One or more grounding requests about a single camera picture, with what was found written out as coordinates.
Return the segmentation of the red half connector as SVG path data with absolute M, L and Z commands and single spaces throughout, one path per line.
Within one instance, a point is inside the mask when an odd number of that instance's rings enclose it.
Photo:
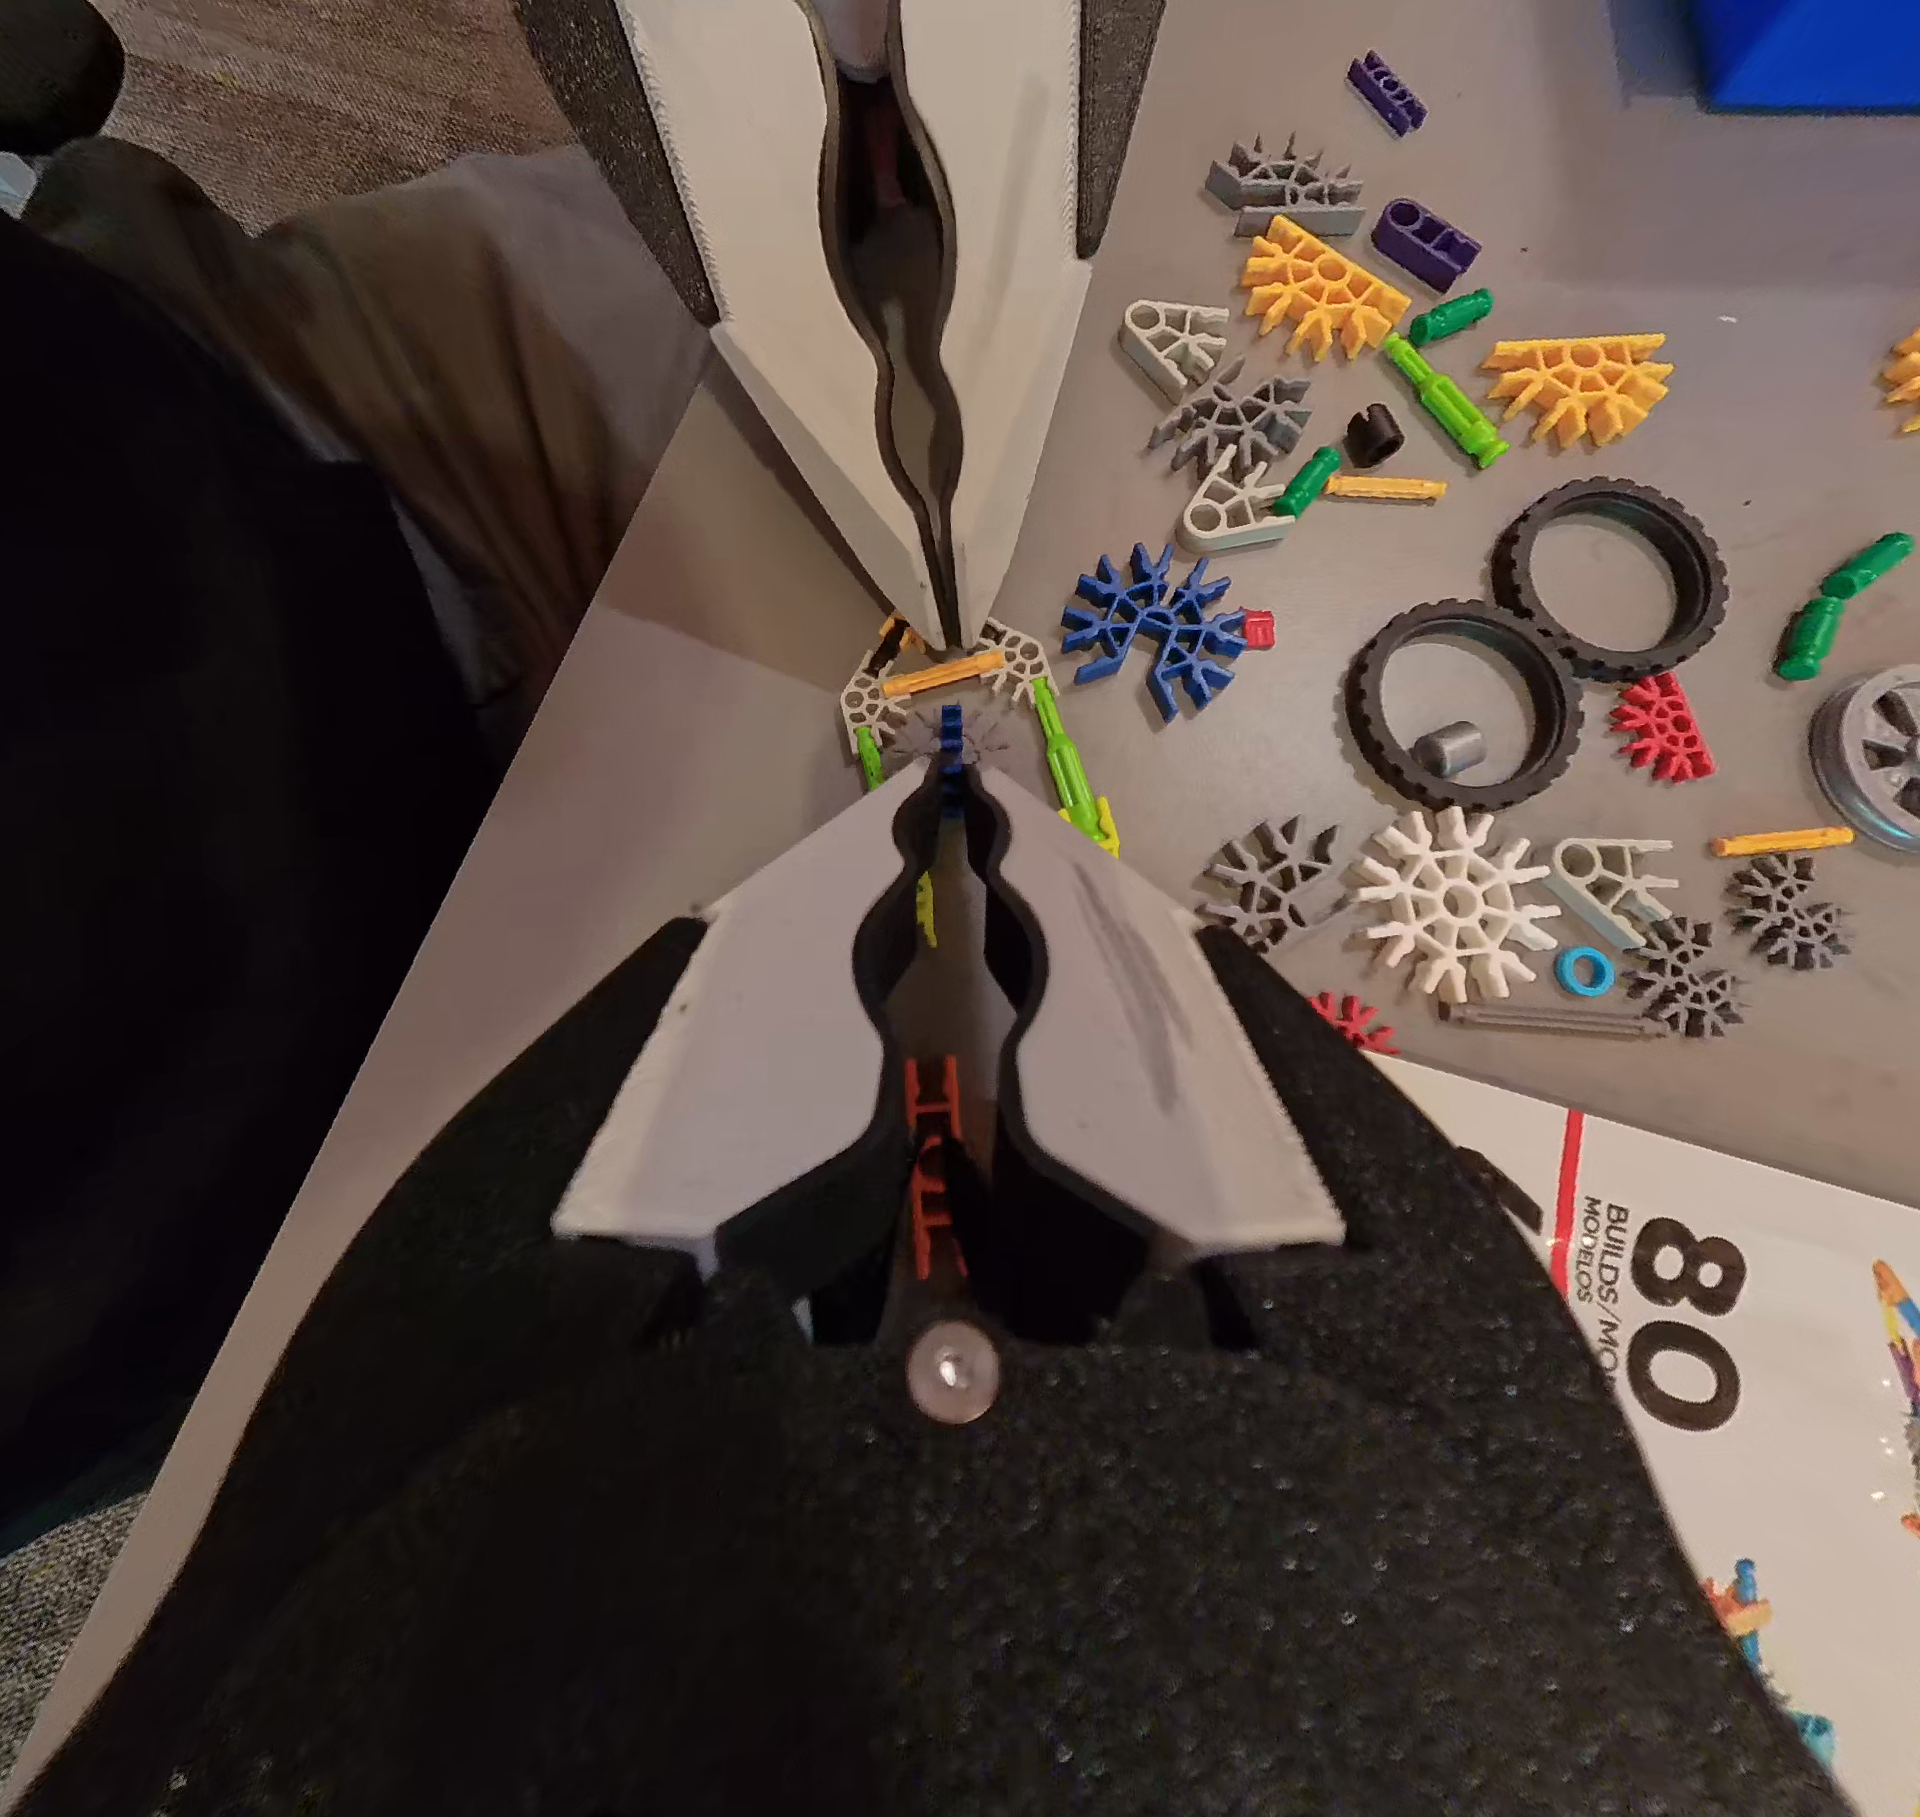
M 1608 728 L 1623 738 L 1629 767 L 1651 780 L 1684 785 L 1711 778 L 1716 759 L 1674 671 L 1656 671 L 1619 693 Z

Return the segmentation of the blue plastic bin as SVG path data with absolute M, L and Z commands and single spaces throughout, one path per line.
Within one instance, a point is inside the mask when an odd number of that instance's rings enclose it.
M 1918 0 L 1691 0 L 1691 16 L 1714 108 L 1918 108 Z

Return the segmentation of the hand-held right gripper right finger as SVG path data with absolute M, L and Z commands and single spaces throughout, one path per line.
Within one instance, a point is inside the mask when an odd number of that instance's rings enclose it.
M 1340 1244 L 1198 916 L 999 771 L 969 778 L 968 836 L 986 965 L 1013 1008 L 1011 1145 L 1194 1255 Z

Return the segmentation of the light grey fan connector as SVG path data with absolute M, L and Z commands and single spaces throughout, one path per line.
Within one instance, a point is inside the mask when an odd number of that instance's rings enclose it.
M 1137 298 L 1125 306 L 1116 336 L 1148 381 L 1178 403 L 1220 365 L 1229 320 L 1224 308 Z
M 1619 951 L 1642 951 L 1672 912 L 1661 897 L 1677 880 L 1645 871 L 1666 840 L 1573 836 L 1553 845 L 1544 886 Z
M 1269 461 L 1236 475 L 1236 455 L 1220 453 L 1178 518 L 1178 543 L 1194 556 L 1217 556 L 1282 540 L 1299 521 L 1283 498 L 1283 480 L 1267 475 Z

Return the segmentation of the dark grey connector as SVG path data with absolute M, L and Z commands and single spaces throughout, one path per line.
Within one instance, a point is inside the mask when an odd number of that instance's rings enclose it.
M 1328 173 L 1323 154 L 1302 157 L 1294 136 L 1279 152 L 1262 148 L 1260 138 L 1236 143 L 1226 158 L 1211 166 L 1205 192 L 1236 212 L 1242 238 L 1267 233 L 1274 218 L 1321 238 L 1353 236 L 1366 219 L 1362 183 L 1353 169 Z
M 1171 445 L 1173 469 L 1198 463 L 1205 475 L 1226 459 L 1236 480 L 1296 448 L 1308 424 L 1311 378 L 1271 372 L 1247 389 L 1236 389 L 1244 358 L 1236 356 L 1194 389 L 1150 433 L 1146 445 Z

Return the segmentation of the small dark snowflake connector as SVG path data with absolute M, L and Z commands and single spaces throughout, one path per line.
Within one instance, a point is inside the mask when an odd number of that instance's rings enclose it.
M 1719 1039 L 1745 1021 L 1739 979 L 1711 962 L 1714 919 L 1669 916 L 1623 956 L 1626 997 L 1674 1036 Z
M 1734 928 L 1768 965 L 1808 972 L 1850 955 L 1844 912 L 1815 895 L 1812 851 L 1765 851 L 1734 873 L 1727 894 Z

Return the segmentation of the thin grey rod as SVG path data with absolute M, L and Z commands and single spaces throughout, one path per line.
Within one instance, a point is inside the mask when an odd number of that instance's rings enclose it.
M 1577 1008 L 1573 1004 L 1442 1003 L 1438 1017 L 1452 1030 L 1536 1036 L 1661 1039 L 1666 1025 L 1645 1014 Z

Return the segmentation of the grey wheel hub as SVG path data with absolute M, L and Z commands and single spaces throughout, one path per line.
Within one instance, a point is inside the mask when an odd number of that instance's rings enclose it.
M 1844 824 L 1918 854 L 1918 666 L 1840 684 L 1812 717 L 1815 780 Z

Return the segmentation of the black tyre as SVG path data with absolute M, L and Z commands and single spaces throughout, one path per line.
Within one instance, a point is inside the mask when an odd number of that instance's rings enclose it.
M 1491 647 L 1528 691 L 1532 731 L 1527 756 L 1500 785 L 1463 785 L 1433 775 L 1389 727 L 1381 699 L 1389 661 L 1404 647 L 1436 639 L 1467 639 Z M 1415 604 L 1393 618 L 1353 660 L 1344 704 L 1361 756 L 1397 796 L 1430 811 L 1457 805 L 1485 812 L 1513 807 L 1549 789 L 1577 754 L 1585 711 L 1579 680 L 1545 632 L 1485 600 Z
M 1672 616 L 1661 640 L 1643 650 L 1611 650 L 1556 619 L 1535 581 L 1544 533 L 1568 517 L 1599 517 L 1643 535 L 1672 584 Z M 1594 478 L 1538 495 L 1496 535 L 1491 552 L 1494 603 L 1540 629 L 1573 675 L 1630 686 L 1674 671 L 1719 629 L 1727 600 L 1719 546 L 1677 501 L 1626 480 Z

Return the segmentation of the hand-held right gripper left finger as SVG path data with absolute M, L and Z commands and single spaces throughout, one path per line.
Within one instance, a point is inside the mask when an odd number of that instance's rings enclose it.
M 905 764 L 715 897 L 659 1021 L 555 1207 L 558 1238 L 658 1249 L 857 1249 L 889 1183 L 813 1228 L 752 1226 L 803 1180 L 855 1180 L 899 1113 L 887 998 L 915 956 L 938 775 Z

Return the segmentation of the white snowflake connector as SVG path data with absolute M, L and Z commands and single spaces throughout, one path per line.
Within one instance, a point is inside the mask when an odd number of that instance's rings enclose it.
M 1411 965 L 1414 986 L 1451 1004 L 1510 997 L 1536 978 L 1527 953 L 1558 947 L 1551 921 L 1562 910 L 1525 899 L 1548 866 L 1528 861 L 1527 838 L 1492 838 L 1489 812 L 1411 811 L 1357 858 L 1353 903 L 1374 907 L 1362 934 L 1380 965 Z

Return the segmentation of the blue connector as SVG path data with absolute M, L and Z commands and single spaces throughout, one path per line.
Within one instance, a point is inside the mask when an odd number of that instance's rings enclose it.
M 1063 650 L 1085 655 L 1073 673 L 1079 684 L 1116 673 L 1134 644 L 1153 644 L 1146 686 L 1167 722 L 1181 715 L 1181 696 L 1202 711 L 1231 686 L 1247 618 L 1244 610 L 1219 610 L 1231 581 L 1211 581 L 1203 559 L 1190 566 L 1183 581 L 1173 581 L 1174 556 L 1173 543 L 1157 556 L 1137 544 L 1125 571 L 1102 556 L 1062 610 Z

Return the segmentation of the purple clip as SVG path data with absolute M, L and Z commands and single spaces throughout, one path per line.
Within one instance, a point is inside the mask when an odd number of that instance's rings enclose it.
M 1380 210 L 1372 246 L 1427 288 L 1448 292 L 1476 266 L 1480 243 L 1415 199 L 1393 199 Z

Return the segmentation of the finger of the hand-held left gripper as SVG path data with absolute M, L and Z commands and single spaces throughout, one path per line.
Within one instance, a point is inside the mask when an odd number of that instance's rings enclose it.
M 1076 244 L 1083 0 L 899 0 L 896 80 L 931 148 L 945 231 L 941 371 L 959 435 L 943 485 L 969 644 L 1004 579 L 1091 266 Z
M 881 435 L 881 353 L 829 238 L 839 95 L 803 0 L 613 0 L 719 308 L 711 342 L 878 589 L 949 643 Z

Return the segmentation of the lime green rod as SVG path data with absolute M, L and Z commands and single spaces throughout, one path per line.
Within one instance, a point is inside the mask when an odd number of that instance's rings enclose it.
M 1500 435 L 1494 423 L 1451 376 L 1427 365 L 1411 342 L 1389 330 L 1380 342 L 1380 353 L 1402 374 L 1427 416 L 1476 467 L 1487 469 L 1508 455 L 1510 444 Z

